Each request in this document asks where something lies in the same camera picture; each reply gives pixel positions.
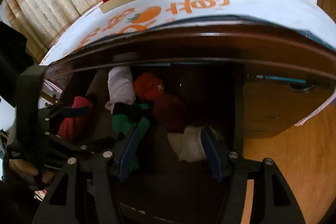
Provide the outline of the person's left hand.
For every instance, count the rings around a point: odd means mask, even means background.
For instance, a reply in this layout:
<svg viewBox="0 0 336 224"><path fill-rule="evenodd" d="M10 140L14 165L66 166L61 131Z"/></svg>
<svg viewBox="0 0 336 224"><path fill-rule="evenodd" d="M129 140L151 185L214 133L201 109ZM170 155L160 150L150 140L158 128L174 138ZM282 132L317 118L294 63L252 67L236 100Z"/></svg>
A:
<svg viewBox="0 0 336 224"><path fill-rule="evenodd" d="M24 174L30 176L37 176L39 171L30 162L26 162L22 159L10 159L9 166L14 170L19 176L23 177ZM46 171L42 174L42 182L48 184L55 177L55 173Z"/></svg>

